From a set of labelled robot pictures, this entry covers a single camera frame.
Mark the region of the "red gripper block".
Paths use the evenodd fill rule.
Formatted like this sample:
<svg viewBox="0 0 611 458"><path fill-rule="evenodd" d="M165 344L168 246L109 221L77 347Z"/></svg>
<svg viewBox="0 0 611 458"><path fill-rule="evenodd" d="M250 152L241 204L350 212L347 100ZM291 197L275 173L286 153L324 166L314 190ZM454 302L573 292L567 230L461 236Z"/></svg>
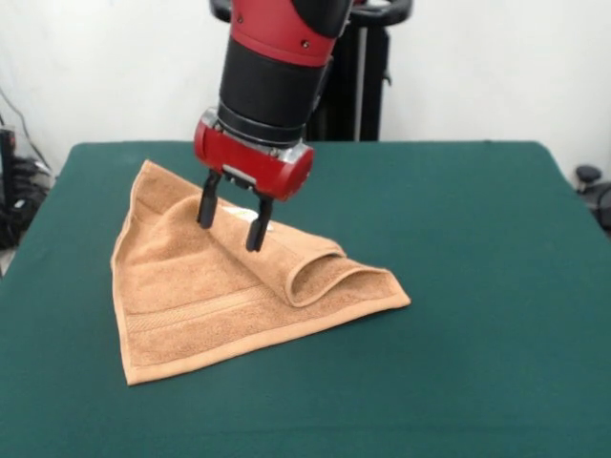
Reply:
<svg viewBox="0 0 611 458"><path fill-rule="evenodd" d="M286 201L299 192L311 172L314 150L302 142L282 149L243 140L221 126L215 108L201 116L194 147L196 157L212 169L202 186L197 217L200 227L212 227L221 174L230 175L260 193L258 215L250 224L245 244L248 252L260 252L273 212L273 198Z"/></svg>

